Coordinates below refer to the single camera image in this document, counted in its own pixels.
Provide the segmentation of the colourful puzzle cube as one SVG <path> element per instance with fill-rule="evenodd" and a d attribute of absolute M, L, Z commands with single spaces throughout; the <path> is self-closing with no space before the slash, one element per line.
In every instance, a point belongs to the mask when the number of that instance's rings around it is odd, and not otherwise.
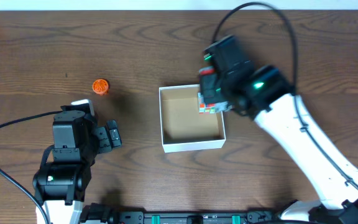
<path fill-rule="evenodd" d="M 216 114 L 229 109 L 228 102 L 207 104 L 204 102 L 203 95 L 198 92 L 198 109 L 199 114 Z"/>

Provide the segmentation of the orange round ridged toy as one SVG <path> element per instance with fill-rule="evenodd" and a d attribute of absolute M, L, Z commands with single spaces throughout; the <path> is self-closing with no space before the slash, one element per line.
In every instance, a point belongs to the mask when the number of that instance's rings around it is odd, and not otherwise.
<path fill-rule="evenodd" d="M 97 95 L 107 95 L 109 88 L 109 82 L 103 78 L 95 80 L 92 84 L 92 90 Z"/>

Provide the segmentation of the red toy truck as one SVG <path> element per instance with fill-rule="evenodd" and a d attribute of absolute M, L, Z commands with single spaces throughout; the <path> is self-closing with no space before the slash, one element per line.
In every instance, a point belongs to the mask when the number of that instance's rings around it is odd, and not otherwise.
<path fill-rule="evenodd" d="M 201 68 L 198 71 L 199 75 L 211 75 L 211 74 L 214 74 L 214 73 L 215 73 L 215 69 L 214 69 L 213 66 L 204 67 L 204 68 Z"/>

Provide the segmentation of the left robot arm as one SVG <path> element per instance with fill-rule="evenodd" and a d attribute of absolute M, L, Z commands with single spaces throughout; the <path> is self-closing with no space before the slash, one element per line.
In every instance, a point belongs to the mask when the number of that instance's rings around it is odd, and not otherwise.
<path fill-rule="evenodd" d="M 54 116 L 54 144 L 43 154 L 40 169 L 33 178 L 37 222 L 79 223 L 85 190 L 91 180 L 96 156 L 122 146 L 115 120 L 98 126 L 89 111 L 62 111 Z"/>

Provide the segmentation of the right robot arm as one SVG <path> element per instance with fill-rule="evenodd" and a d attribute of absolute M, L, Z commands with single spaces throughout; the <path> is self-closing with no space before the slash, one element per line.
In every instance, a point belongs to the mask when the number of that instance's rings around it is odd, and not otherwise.
<path fill-rule="evenodd" d="M 200 70 L 204 102 L 225 102 L 254 121 L 284 148 L 318 194 L 316 201 L 291 203 L 278 218 L 358 223 L 358 168 L 316 124 L 281 72 L 271 65 L 256 70 L 233 36 L 213 42 L 204 59 L 208 63 Z"/>

